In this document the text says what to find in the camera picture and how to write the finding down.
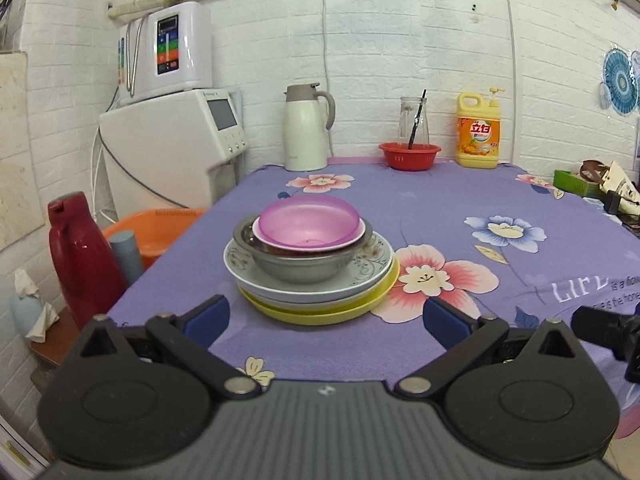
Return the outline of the white water purifier unit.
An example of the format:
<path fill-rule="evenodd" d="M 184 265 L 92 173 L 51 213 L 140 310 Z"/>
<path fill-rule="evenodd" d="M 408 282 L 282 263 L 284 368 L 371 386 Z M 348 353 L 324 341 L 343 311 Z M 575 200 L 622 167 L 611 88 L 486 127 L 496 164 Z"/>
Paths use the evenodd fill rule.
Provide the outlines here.
<path fill-rule="evenodd" d="M 119 29 L 119 102 L 128 105 L 213 85 L 212 12 L 194 1 L 170 6 Z"/>

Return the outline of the white thermal carafe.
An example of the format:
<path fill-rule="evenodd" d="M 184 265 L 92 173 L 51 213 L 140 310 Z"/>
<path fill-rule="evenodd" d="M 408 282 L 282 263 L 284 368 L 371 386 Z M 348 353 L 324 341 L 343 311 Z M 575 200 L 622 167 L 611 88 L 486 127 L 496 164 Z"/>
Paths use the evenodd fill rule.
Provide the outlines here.
<path fill-rule="evenodd" d="M 329 132 L 335 122 L 335 100 L 320 84 L 292 84 L 285 91 L 284 166 L 314 171 L 328 166 Z"/>

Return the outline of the plain white ceramic plate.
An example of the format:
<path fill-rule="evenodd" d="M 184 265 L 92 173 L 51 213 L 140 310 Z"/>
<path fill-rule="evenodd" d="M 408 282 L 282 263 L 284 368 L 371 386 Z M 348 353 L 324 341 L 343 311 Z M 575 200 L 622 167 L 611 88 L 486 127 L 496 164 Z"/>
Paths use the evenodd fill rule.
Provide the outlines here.
<path fill-rule="evenodd" d="M 292 302 L 285 302 L 280 300 L 268 299 L 248 290 L 240 288 L 240 293 L 250 301 L 256 300 L 258 304 L 266 306 L 271 309 L 282 311 L 308 311 L 308 312 L 329 312 L 338 310 L 349 310 L 356 307 L 361 307 L 364 304 L 370 304 L 373 302 L 376 304 L 383 297 L 382 290 L 377 292 L 376 290 L 369 290 L 368 292 L 362 292 L 355 296 L 344 298 L 340 300 L 314 302 L 313 304 L 292 304 Z"/>

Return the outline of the red plastic colander basket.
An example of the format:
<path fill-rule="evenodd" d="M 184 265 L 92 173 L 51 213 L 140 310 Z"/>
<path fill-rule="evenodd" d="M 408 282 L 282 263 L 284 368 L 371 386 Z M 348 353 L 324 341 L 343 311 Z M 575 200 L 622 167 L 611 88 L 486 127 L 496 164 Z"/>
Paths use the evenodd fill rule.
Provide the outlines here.
<path fill-rule="evenodd" d="M 432 168 L 437 154 L 442 150 L 435 144 L 413 144 L 385 142 L 378 148 L 382 151 L 386 164 L 401 171 L 426 171 Z"/>

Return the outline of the crumpled white tissue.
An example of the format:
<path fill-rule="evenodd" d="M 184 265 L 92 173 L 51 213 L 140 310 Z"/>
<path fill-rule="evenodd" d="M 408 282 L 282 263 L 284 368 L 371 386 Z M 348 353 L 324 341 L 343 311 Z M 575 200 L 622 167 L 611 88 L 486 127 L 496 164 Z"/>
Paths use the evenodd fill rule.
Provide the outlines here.
<path fill-rule="evenodd" d="M 10 309 L 16 330 L 25 339 L 43 344 L 47 331 L 60 317 L 55 308 L 40 298 L 39 288 L 24 269 L 14 273 L 14 295 Z"/>

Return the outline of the clear glass pitcher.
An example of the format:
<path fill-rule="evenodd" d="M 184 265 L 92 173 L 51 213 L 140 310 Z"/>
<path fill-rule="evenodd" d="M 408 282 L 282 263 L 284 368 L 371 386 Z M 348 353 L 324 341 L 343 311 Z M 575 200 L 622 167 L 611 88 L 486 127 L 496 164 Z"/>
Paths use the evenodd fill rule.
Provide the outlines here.
<path fill-rule="evenodd" d="M 426 103 L 426 96 L 403 96 L 400 99 L 398 142 L 404 148 L 418 150 L 430 143 Z"/>

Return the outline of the black stirring stick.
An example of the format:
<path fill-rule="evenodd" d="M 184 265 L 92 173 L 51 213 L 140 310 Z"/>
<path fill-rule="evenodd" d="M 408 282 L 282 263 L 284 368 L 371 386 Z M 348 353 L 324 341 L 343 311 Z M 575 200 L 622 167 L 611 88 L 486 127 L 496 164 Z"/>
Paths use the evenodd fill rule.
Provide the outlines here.
<path fill-rule="evenodd" d="M 420 97 L 418 109 L 416 110 L 416 114 L 414 115 L 414 118 L 413 118 L 412 129 L 411 129 L 409 142 L 408 142 L 408 150 L 413 149 L 414 140 L 416 140 L 416 130 L 418 130 L 418 127 L 420 125 L 420 120 L 421 120 L 420 118 L 421 118 L 422 110 L 426 101 L 426 94 L 427 94 L 427 90 L 425 88 L 422 91 L 422 96 Z"/>

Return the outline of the yellow plastic plate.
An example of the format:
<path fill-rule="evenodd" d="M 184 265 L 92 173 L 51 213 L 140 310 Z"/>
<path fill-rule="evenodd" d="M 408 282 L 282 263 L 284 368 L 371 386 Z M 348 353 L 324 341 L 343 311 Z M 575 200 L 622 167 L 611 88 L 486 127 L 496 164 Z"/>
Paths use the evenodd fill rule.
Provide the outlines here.
<path fill-rule="evenodd" d="M 390 270 L 386 272 L 378 284 L 364 292 L 360 298 L 352 297 L 344 301 L 341 307 L 321 311 L 289 311 L 270 307 L 264 300 L 258 299 L 242 287 L 240 294 L 260 313 L 282 323 L 300 326 L 327 326 L 345 323 L 371 312 L 386 297 L 396 283 L 400 264 L 396 257 L 392 259 Z"/>

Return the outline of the translucent purple plastic bowl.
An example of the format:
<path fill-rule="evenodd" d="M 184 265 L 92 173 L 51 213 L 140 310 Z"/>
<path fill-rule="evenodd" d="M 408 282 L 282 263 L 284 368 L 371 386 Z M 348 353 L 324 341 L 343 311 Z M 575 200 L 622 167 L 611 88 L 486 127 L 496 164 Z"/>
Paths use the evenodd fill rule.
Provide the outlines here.
<path fill-rule="evenodd" d="M 340 236 L 356 230 L 361 219 L 357 209 L 334 196 L 293 196 L 279 200 L 259 216 L 262 228 L 269 235 L 276 234 L 277 226 L 287 228 L 337 228 Z"/>

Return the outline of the green box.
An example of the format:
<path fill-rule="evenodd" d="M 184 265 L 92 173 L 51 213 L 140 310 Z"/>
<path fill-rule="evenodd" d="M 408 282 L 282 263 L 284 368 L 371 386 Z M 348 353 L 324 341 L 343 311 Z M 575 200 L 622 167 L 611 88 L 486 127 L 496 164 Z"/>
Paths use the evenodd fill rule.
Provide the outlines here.
<path fill-rule="evenodd" d="M 580 197 L 601 198 L 603 196 L 597 183 L 583 179 L 579 174 L 557 169 L 553 174 L 553 185 L 561 191 Z"/>

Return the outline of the white countertop water dispenser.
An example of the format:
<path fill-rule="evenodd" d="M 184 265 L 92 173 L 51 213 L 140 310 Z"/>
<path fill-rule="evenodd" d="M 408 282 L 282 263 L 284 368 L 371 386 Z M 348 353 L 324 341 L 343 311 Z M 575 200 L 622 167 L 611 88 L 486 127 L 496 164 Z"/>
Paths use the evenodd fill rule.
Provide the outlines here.
<path fill-rule="evenodd" d="M 128 104 L 100 116 L 116 214 L 208 208 L 239 180 L 248 149 L 238 90 L 203 89 Z"/>

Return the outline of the stainless steel bowl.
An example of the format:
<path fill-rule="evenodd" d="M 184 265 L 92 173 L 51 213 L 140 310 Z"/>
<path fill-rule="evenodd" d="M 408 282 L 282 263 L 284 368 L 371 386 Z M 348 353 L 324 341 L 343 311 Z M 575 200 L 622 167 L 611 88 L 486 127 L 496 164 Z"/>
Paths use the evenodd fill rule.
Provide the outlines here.
<path fill-rule="evenodd" d="M 367 220 L 360 221 L 360 233 L 354 242 L 328 252 L 291 252 L 274 248 L 258 240 L 253 231 L 256 216 L 241 220 L 233 230 L 236 246 L 247 252 L 259 270 L 277 280 L 294 284 L 321 283 L 341 271 L 371 239 L 372 226 Z"/>

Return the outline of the white floral ceramic plate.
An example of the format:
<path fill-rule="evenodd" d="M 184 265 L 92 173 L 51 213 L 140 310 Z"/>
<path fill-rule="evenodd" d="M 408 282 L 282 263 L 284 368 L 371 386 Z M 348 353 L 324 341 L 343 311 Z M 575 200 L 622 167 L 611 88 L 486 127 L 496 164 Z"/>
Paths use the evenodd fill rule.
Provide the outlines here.
<path fill-rule="evenodd" d="M 258 269 L 253 257 L 235 242 L 224 248 L 224 265 L 243 290 L 279 304 L 322 304 L 356 296 L 378 284 L 392 266 L 392 246 L 374 232 L 344 270 L 318 284 L 290 284 Z"/>

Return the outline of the white printed paper bag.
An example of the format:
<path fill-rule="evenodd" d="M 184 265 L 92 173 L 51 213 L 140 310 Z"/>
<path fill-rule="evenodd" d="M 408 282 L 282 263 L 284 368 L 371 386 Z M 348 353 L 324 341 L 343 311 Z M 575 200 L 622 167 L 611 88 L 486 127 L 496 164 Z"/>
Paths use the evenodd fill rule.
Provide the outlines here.
<path fill-rule="evenodd" d="M 618 209 L 624 214 L 638 216 L 639 190 L 617 162 L 605 165 L 598 160 L 587 159 L 582 162 L 579 173 L 585 180 L 595 183 L 605 195 L 617 195 L 620 198 Z"/>

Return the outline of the white red-patterned ceramic bowl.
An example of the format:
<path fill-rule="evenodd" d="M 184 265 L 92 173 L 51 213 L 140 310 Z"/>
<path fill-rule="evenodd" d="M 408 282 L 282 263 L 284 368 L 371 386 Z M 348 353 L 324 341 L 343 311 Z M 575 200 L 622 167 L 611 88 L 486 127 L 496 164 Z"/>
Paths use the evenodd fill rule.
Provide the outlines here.
<path fill-rule="evenodd" d="M 257 218 L 252 229 L 258 240 L 270 247 L 290 252 L 332 252 L 332 250 L 345 248 L 361 240 L 367 227 L 360 219 L 356 230 L 346 236 L 340 236 L 337 228 L 322 228 L 322 226 L 312 226 L 311 228 L 277 226 L 276 234 L 269 235 L 262 228 L 260 218 Z"/>

